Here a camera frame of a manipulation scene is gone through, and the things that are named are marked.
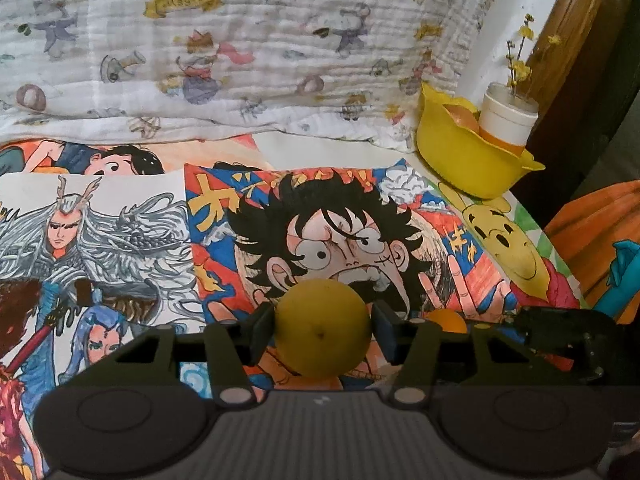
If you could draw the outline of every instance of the red cloth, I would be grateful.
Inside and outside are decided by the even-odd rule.
[[[520,305],[554,306],[558,308],[580,308],[580,301],[574,296],[567,279],[560,274],[547,258],[542,258],[549,273],[549,287],[546,290],[546,301],[530,296],[519,286],[511,282],[511,291]]]

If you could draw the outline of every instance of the colored pencil drawing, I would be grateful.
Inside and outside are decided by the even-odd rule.
[[[452,308],[469,320],[499,322],[516,307],[482,245],[404,162],[294,172],[187,166],[185,179],[198,291],[210,322],[243,319],[263,301],[277,304],[309,278],[347,283],[405,319]],[[273,387],[363,388],[393,371],[375,342],[339,378],[302,378],[274,348],[247,369],[258,396]]]

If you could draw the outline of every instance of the yellow bowl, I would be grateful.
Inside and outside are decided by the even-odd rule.
[[[461,105],[478,113],[466,99],[451,98],[422,83],[422,104],[416,134],[418,151],[443,180],[460,191],[478,198],[496,198],[530,171],[545,169],[527,150],[516,156],[473,130],[458,126],[443,105]]]

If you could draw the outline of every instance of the wide eyes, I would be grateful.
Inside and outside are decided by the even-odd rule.
[[[302,240],[296,247],[295,255],[302,256],[297,263],[309,270],[324,269],[331,261],[328,247],[320,240]]]
[[[380,241],[380,233],[373,227],[365,227],[355,236],[358,247],[369,254],[380,254],[385,250],[384,242]]]

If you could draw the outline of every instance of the circular pad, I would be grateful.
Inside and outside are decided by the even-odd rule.
[[[593,465],[613,425],[584,386],[460,386],[442,400],[440,421],[473,459],[524,475]]]
[[[90,430],[103,433],[133,430],[153,412],[153,403],[135,390],[107,390],[87,397],[78,418]]]
[[[205,405],[175,386],[63,386],[43,397],[33,430],[53,469],[78,476],[151,473],[202,434]]]

